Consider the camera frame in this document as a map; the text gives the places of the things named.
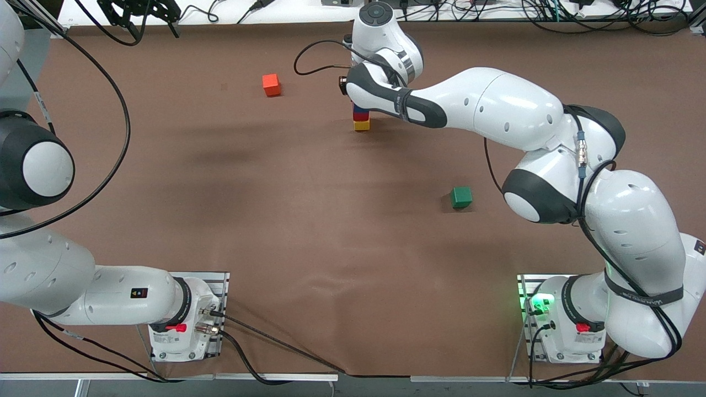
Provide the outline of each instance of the yellow block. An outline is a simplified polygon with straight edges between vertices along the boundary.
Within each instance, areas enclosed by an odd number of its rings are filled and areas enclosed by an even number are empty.
[[[370,120],[365,122],[353,122],[353,129],[355,131],[368,131],[370,130]]]

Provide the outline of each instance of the green cube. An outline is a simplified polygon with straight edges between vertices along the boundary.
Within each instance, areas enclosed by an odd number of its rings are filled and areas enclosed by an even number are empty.
[[[451,191],[451,206],[453,208],[466,208],[473,202],[471,188],[468,186],[457,186]]]

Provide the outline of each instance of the red cube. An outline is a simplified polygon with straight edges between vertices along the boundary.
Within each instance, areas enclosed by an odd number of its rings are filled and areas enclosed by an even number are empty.
[[[265,74],[263,76],[263,88],[265,89],[265,95],[268,97],[275,97],[282,93],[280,79],[277,77],[276,73]]]

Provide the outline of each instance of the stacked blocks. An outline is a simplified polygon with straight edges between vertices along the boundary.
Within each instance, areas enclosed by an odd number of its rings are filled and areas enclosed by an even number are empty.
[[[451,190],[451,206],[456,209],[466,208],[473,202],[471,188],[457,186]]]
[[[353,104],[353,129],[355,131],[370,130],[370,111]]]
[[[265,74],[263,76],[263,88],[265,89],[265,95],[268,97],[276,97],[282,93],[282,86],[280,85],[280,79],[277,74]]]

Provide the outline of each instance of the red button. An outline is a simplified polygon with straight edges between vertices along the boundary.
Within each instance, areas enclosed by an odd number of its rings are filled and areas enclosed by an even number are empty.
[[[176,332],[186,332],[186,324],[177,324],[175,326],[165,326],[166,329],[174,329]]]
[[[584,324],[584,323],[578,323],[578,324],[576,324],[576,331],[588,332],[588,331],[591,331],[591,326],[588,324]]]

